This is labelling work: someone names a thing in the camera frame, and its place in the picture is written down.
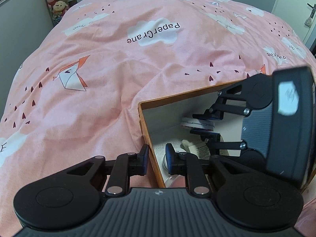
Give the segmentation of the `pink white tin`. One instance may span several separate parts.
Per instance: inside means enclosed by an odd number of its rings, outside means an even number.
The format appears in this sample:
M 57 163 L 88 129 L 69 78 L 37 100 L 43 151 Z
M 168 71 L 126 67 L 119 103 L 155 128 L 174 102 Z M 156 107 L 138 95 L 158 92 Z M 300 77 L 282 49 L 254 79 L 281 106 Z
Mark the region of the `pink white tin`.
M 184 117 L 181 119 L 180 125 L 189 129 L 213 131 L 215 124 L 210 120 L 199 120 L 194 118 Z

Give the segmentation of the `white paper box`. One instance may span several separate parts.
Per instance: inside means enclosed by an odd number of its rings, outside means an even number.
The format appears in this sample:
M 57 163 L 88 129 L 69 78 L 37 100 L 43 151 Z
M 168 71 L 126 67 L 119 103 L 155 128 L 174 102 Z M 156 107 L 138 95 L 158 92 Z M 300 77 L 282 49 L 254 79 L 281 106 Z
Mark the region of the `white paper box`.
M 192 153 L 198 157 L 198 159 L 208 160 L 211 156 L 209 148 L 204 142 L 194 143 L 188 140 L 181 141 L 181 148 L 188 153 Z

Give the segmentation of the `clear jar pink sponge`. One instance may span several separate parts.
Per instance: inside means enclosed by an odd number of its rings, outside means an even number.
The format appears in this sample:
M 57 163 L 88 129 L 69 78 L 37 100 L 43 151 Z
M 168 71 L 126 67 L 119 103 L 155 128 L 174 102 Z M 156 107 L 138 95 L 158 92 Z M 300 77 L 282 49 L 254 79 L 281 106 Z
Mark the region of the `clear jar pink sponge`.
M 185 177 L 181 175 L 171 175 L 168 172 L 168 164 L 166 154 L 162 159 L 162 175 L 166 188 L 182 188 L 185 187 Z

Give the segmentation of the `orange cardboard box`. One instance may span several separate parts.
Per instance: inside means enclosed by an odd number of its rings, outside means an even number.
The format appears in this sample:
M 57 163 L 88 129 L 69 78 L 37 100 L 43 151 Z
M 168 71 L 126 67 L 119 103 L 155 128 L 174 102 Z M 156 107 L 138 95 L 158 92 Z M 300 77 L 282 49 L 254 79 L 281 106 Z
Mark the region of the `orange cardboard box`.
M 232 82 L 228 82 L 138 104 L 141 132 L 146 144 L 150 146 L 150 163 L 159 187 L 171 187 L 176 182 L 166 167 L 167 143 L 171 143 L 176 151 L 184 151 L 184 146 L 189 146 L 188 150 L 199 158 L 208 158 L 206 145 L 191 130 L 220 133 L 221 141 L 239 141 L 242 131 L 241 116 L 226 114 L 222 121 L 198 120 L 192 117 L 194 114 L 203 114 L 215 103 L 218 91 L 231 85 Z

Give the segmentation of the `pink patterned bed duvet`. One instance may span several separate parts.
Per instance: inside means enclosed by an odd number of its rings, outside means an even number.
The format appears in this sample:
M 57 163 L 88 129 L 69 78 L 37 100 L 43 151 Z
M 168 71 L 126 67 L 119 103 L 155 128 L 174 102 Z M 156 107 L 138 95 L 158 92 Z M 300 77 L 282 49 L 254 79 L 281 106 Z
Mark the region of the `pink patterned bed duvet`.
M 1 236 L 30 182 L 142 146 L 138 104 L 315 58 L 281 18 L 232 0 L 83 0 L 18 68 L 1 118 Z

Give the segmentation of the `white door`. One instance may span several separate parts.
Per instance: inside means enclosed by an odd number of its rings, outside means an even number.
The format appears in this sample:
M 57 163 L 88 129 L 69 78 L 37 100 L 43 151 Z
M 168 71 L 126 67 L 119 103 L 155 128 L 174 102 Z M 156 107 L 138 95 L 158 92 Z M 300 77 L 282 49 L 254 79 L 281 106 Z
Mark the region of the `white door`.
M 315 47 L 315 0 L 276 0 L 272 14 L 287 22 L 308 49 Z M 308 17 L 312 26 L 304 25 Z

